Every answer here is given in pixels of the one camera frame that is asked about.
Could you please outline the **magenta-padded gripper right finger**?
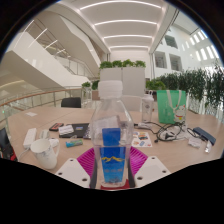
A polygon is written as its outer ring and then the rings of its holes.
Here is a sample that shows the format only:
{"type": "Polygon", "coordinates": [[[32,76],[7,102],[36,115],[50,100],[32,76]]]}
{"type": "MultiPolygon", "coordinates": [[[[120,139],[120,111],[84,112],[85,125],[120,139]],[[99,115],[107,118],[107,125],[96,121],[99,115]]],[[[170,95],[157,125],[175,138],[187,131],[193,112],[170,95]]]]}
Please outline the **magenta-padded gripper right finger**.
{"type": "Polygon", "coordinates": [[[147,156],[137,148],[130,150],[129,186],[140,188],[170,174],[156,156],[147,156]]]}

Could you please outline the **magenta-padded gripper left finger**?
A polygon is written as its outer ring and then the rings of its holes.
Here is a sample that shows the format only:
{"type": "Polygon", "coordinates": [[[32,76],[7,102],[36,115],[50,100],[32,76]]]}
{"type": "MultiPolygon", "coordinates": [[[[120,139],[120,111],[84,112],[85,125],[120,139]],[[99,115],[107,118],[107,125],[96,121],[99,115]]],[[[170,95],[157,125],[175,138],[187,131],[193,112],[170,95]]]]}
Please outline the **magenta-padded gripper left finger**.
{"type": "Polygon", "coordinates": [[[77,159],[69,158],[56,175],[81,187],[94,189],[97,183],[94,149],[87,150],[77,159]]]}

